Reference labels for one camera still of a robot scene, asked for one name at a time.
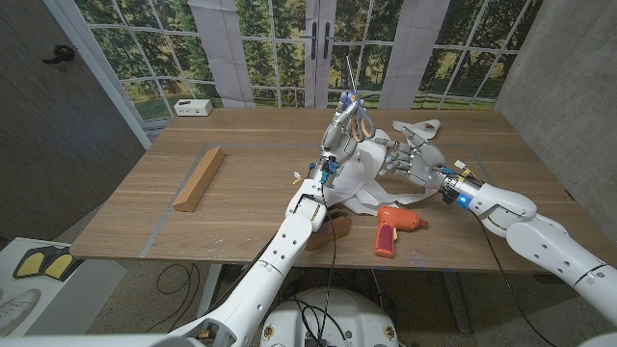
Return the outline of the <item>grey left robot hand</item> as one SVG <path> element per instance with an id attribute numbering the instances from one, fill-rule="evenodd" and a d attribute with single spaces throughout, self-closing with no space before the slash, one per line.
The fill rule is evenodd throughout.
<path id="1" fill-rule="evenodd" d="M 357 145 L 375 136 L 376 126 L 354 92 L 342 92 L 328 125 L 316 163 L 309 165 L 308 178 L 331 186 L 342 165 L 355 153 Z"/>

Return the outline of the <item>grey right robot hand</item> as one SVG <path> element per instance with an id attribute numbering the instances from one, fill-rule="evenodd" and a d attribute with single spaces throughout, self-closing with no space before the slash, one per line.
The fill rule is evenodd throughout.
<path id="1" fill-rule="evenodd" d="M 406 137 L 406 143 L 374 138 L 378 145 L 390 149 L 379 175 L 404 175 L 426 190 L 441 193 L 445 203 L 457 202 L 467 208 L 484 182 L 471 173 L 463 176 L 448 168 L 441 150 L 414 130 L 403 126 L 400 132 Z"/>

